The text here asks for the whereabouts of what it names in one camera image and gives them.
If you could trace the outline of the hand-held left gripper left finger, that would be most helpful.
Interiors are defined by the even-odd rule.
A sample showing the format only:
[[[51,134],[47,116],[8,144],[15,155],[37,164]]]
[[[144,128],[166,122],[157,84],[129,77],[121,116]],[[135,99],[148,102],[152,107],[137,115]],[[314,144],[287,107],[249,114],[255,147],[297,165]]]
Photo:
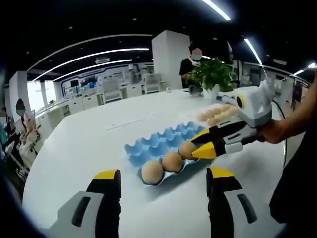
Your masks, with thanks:
[[[121,213],[121,172],[102,171],[85,191],[72,196],[48,228],[50,238],[117,238]]]

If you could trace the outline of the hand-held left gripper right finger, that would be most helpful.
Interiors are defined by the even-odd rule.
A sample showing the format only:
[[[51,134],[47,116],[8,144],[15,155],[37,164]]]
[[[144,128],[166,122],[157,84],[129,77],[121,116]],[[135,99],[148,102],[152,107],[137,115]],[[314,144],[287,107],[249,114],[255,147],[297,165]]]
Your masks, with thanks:
[[[206,171],[212,238],[275,238],[281,225],[269,205],[244,189],[234,174],[210,166]]]

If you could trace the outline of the person's right hand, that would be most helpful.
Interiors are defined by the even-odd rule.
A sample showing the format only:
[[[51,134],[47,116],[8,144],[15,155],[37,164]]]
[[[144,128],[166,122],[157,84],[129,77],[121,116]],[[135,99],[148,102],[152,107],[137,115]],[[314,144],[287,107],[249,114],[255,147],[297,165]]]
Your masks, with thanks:
[[[289,118],[271,120],[257,129],[256,139],[259,142],[278,144],[291,136]]]

